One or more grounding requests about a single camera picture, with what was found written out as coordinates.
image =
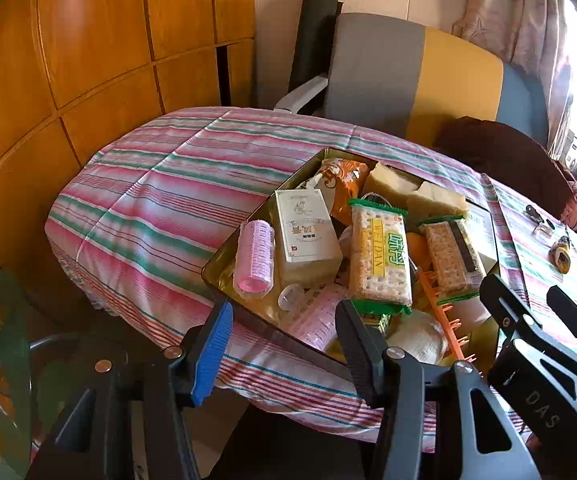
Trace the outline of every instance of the rectangular tray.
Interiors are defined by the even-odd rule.
[[[296,188],[317,172],[325,158],[333,157],[364,162],[371,170],[377,164],[377,160],[359,155],[358,153],[337,150],[335,148],[325,148],[310,158],[307,163],[299,168],[296,173],[292,174],[278,189]],[[423,182],[423,179],[413,175],[411,176],[419,179],[420,184]],[[248,220],[265,220],[271,225],[275,225],[275,209],[275,195],[271,194],[267,200],[249,216]],[[333,224],[336,231],[338,231],[337,234],[340,235],[344,226],[335,220]],[[233,290],[233,267],[235,266],[238,236],[239,229],[224,242],[222,247],[217,250],[202,269],[202,279],[216,297],[216,300],[223,297],[229,298],[234,308],[235,319],[238,322],[281,348],[301,357],[305,361],[350,381],[351,375],[346,367],[344,355],[339,351],[320,352],[284,332],[273,322],[273,316],[268,313],[269,310],[265,308],[265,304],[276,303],[277,292],[275,293],[275,297],[272,296],[273,292],[271,292],[262,302],[256,302],[243,300],[237,295],[235,290]],[[276,283],[279,281],[277,267],[278,266],[276,266],[275,274]],[[496,268],[497,266],[493,267],[491,272],[495,272]],[[470,342],[466,348],[464,348],[465,353],[476,354],[477,361],[474,364],[483,372],[488,371],[488,368],[493,363],[497,348],[498,327],[494,321],[493,323],[491,323],[491,321],[492,319],[489,319],[473,331]]]

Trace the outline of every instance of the bolt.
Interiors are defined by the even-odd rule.
[[[468,361],[455,361],[455,369],[464,374],[470,374],[473,371],[473,365]]]
[[[100,374],[105,374],[110,371],[113,364],[108,359],[102,359],[95,363],[95,371]]]
[[[184,351],[179,346],[168,346],[164,349],[164,357],[167,359],[177,359],[181,357]]]
[[[404,359],[406,354],[399,346],[390,346],[387,348],[387,355],[391,359]]]

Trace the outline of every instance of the gray armrest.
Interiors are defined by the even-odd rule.
[[[275,105],[274,110],[296,114],[300,108],[318,95],[328,85],[328,77],[316,75],[303,85],[298,86],[293,92],[289,92]]]

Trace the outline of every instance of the black cylinder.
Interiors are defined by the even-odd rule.
[[[328,72],[339,0],[302,0],[288,91]]]

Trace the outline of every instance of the sponge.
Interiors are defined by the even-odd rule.
[[[420,187],[419,180],[406,173],[391,170],[378,162],[369,173],[362,194],[377,193],[382,195],[393,207],[406,209],[406,197]]]
[[[458,215],[466,218],[469,206],[464,195],[443,187],[423,182],[420,189],[406,197],[407,224],[416,228],[418,223],[438,216]]]

